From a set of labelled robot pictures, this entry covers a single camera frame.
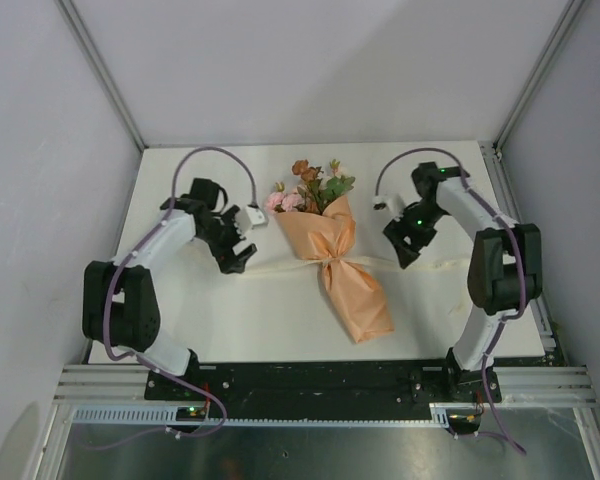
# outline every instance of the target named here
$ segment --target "orange wrapping paper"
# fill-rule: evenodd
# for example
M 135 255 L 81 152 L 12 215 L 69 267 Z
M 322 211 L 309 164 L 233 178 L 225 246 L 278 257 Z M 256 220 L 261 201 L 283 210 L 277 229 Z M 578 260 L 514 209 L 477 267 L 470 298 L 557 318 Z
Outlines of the orange wrapping paper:
M 285 212 L 276 218 L 299 258 L 323 261 L 325 289 L 354 342 L 393 332 L 382 286 L 360 265 L 343 258 L 356 241 L 356 222 L 346 196 L 331 203 L 322 216 Z

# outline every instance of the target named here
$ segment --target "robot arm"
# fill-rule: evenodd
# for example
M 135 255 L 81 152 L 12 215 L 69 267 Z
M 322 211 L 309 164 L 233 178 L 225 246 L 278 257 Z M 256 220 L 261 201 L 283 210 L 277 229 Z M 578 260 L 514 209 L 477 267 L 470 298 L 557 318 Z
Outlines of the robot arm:
M 194 179 L 191 191 L 175 200 L 173 212 L 159 223 L 155 235 L 131 252 L 132 258 L 124 266 L 114 291 L 111 344 L 177 376 L 183 375 L 192 361 L 196 363 L 197 357 L 160 328 L 152 274 L 182 246 L 196 239 L 209 245 L 222 273 L 242 273 L 256 247 L 250 244 L 239 251 L 239 244 L 248 230 L 267 223 L 266 216 L 256 206 L 241 210 L 234 205 L 224 212 L 214 211 L 220 195 L 226 204 L 222 187 L 211 180 Z M 114 272 L 128 254 L 119 254 L 109 262 L 91 262 L 85 270 L 82 330 L 87 338 L 103 342 L 107 292 Z
M 422 197 L 419 202 L 405 207 L 396 195 L 376 197 L 374 208 L 387 208 L 393 215 L 383 233 L 394 246 L 402 268 L 413 263 L 433 240 L 435 224 L 443 215 L 451 215 L 474 240 L 467 279 L 474 305 L 451 352 L 461 371 L 478 371 L 503 314 L 519 307 L 516 265 L 505 263 L 505 254 L 513 253 L 512 245 L 496 218 L 512 229 L 520 248 L 527 301 L 542 292 L 540 231 L 535 225 L 518 224 L 495 208 L 497 217 L 492 217 L 462 185 L 460 167 L 423 163 L 414 170 L 412 179 Z M 493 358 L 489 358 L 488 365 L 492 363 Z

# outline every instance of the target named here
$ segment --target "white wall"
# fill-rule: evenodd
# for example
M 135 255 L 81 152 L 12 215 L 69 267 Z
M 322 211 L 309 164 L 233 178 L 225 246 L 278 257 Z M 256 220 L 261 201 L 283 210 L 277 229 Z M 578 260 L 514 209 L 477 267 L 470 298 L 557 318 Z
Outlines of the white wall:
M 566 0 L 76 0 L 145 142 L 492 139 Z
M 600 0 L 585 11 L 504 154 L 523 216 L 542 230 L 554 320 L 600 397 Z
M 82 348 L 82 272 L 112 253 L 138 159 L 54 3 L 1 1 L 0 478 Z

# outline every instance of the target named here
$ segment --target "white table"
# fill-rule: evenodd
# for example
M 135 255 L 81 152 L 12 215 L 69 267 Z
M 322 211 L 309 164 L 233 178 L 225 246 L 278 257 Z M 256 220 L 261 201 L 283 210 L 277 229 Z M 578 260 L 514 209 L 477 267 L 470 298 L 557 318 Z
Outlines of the white table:
M 380 169 L 397 154 L 416 147 L 437 146 L 457 155 L 485 197 L 495 203 L 478 144 L 418 142 L 330 145 L 280 145 L 231 147 L 251 168 L 259 201 L 272 191 L 275 181 L 295 185 L 291 165 L 295 160 L 327 166 L 341 160 L 356 176 L 349 194 L 357 221 L 357 242 L 352 255 L 395 259 L 382 235 L 387 218 L 371 206 Z M 128 250 L 157 219 L 158 206 L 169 196 L 173 171 L 189 148 L 152 148 L 144 152 L 127 214 L 120 249 Z M 451 166 L 450 159 L 435 153 L 407 157 L 385 175 L 382 192 L 399 192 L 406 203 L 417 200 L 411 171 L 419 162 L 436 161 Z M 250 184 L 243 170 L 219 153 L 194 156 L 184 167 L 178 193 L 189 190 L 191 180 L 211 178 L 224 186 L 230 203 L 244 206 Z M 395 324 L 393 334 L 355 345 L 340 325 L 318 281 L 318 266 L 271 276 L 221 275 L 202 242 L 184 247 L 154 277 L 162 328 L 193 349 L 203 362 L 278 362 L 328 360 L 382 360 L 439 358 L 459 338 L 471 308 L 466 287 L 467 259 L 472 242 L 450 217 L 437 225 L 438 235 L 414 265 L 464 258 L 462 266 L 431 271 L 373 272 L 389 299 Z M 249 240 L 258 252 L 249 266 L 293 258 L 284 234 L 272 218 L 266 229 L 253 231 Z M 500 357 L 542 356 L 540 336 L 528 308 L 507 326 L 495 350 Z M 90 363 L 109 363 L 100 343 L 95 343 Z

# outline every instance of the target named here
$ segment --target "flower bouquet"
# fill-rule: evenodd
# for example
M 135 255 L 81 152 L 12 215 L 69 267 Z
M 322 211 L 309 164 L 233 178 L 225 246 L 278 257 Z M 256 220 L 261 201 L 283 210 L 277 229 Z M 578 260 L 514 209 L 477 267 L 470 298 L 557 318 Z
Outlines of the flower bouquet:
M 382 286 L 361 265 L 344 258 L 355 244 L 356 222 L 346 197 L 355 177 L 337 160 L 329 164 L 330 175 L 308 160 L 295 162 L 291 171 L 299 184 L 287 193 L 284 183 L 276 183 L 267 210 L 275 214 L 299 258 L 322 263 L 324 287 L 354 342 L 393 332 Z

